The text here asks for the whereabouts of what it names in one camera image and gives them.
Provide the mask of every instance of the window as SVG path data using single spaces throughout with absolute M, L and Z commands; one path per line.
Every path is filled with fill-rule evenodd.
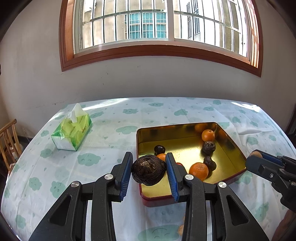
M 194 34 L 200 33 L 200 20 L 197 17 L 194 17 Z
M 191 32 L 191 17 L 188 17 L 188 38 L 191 38 L 192 32 Z
M 156 13 L 157 38 L 166 38 L 166 13 Z
M 191 13 L 190 2 L 187 3 L 187 5 L 186 5 L 186 10 L 187 10 L 188 13 Z
M 143 38 L 153 38 L 153 13 L 143 13 Z
M 131 13 L 129 15 L 129 38 L 139 39 L 140 38 L 140 14 Z
M 260 75 L 261 37 L 252 0 L 62 0 L 63 70 L 99 59 L 169 55 Z
M 198 10 L 197 0 L 193 0 L 192 3 L 193 3 L 193 12 L 195 12 L 196 10 Z

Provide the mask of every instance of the metal screw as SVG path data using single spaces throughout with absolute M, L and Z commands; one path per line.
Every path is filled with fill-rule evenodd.
M 225 188 L 227 186 L 225 182 L 219 182 L 218 185 L 221 188 Z
M 187 174 L 187 175 L 185 175 L 185 178 L 187 180 L 192 180 L 193 179 L 193 176 L 191 174 Z
M 110 179 L 112 179 L 113 178 L 113 175 L 112 174 L 106 174 L 105 175 L 105 179 L 106 180 L 110 180 Z
M 79 186 L 79 181 L 74 181 L 71 183 L 71 187 L 76 188 Z

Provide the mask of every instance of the blue gripper pad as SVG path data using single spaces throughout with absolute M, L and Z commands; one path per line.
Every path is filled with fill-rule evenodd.
M 166 154 L 165 156 L 165 162 L 167 166 L 167 175 L 168 175 L 168 182 L 170 184 L 170 191 L 172 193 L 173 198 L 177 202 L 179 200 L 179 193 L 178 193 L 178 182 L 177 177 L 172 165 L 172 162 L 170 160 L 170 156 L 173 156 L 171 153 Z
M 131 166 L 133 165 L 133 155 L 130 153 L 125 154 L 121 165 L 125 165 L 124 172 L 121 178 L 121 186 L 119 192 L 119 198 L 122 201 L 126 196 L 126 192 L 128 190 L 128 183 L 131 177 Z
M 262 157 L 264 159 L 269 160 L 269 161 L 271 161 L 271 162 L 273 162 L 275 164 L 278 164 L 280 166 L 283 166 L 283 162 L 280 159 L 278 159 L 276 157 L 273 157 L 273 156 L 270 156 L 270 155 L 267 155 L 267 154 L 262 153 L 262 152 L 260 152 L 260 153 L 261 153 L 261 155 L 262 155 Z

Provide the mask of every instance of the dried fruit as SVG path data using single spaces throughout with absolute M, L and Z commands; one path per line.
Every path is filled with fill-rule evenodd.
M 206 164 L 197 162 L 190 167 L 189 174 L 199 178 L 201 181 L 204 181 L 209 174 L 209 169 Z
M 202 132 L 202 140 L 203 141 L 214 141 L 215 140 L 215 133 L 210 129 L 204 130 Z
M 165 154 L 164 154 L 164 153 L 158 154 L 157 157 L 158 157 L 160 160 L 165 161 Z
M 161 153 L 165 153 L 165 148 L 162 145 L 157 145 L 154 147 L 154 151 L 156 155 L 159 155 Z
M 154 155 L 138 158 L 131 167 L 131 174 L 137 183 L 152 186 L 158 183 L 166 171 L 166 163 Z
M 204 153 L 210 155 L 216 150 L 216 145 L 212 141 L 206 141 L 202 145 L 202 150 Z
M 217 168 L 217 164 L 212 160 L 212 158 L 210 156 L 206 156 L 204 158 L 204 164 L 207 165 L 209 171 L 215 171 Z

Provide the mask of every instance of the tissue box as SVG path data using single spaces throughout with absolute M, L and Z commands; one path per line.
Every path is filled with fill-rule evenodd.
M 77 103 L 51 137 L 58 149 L 76 151 L 88 133 L 90 126 L 91 118 L 89 114 Z

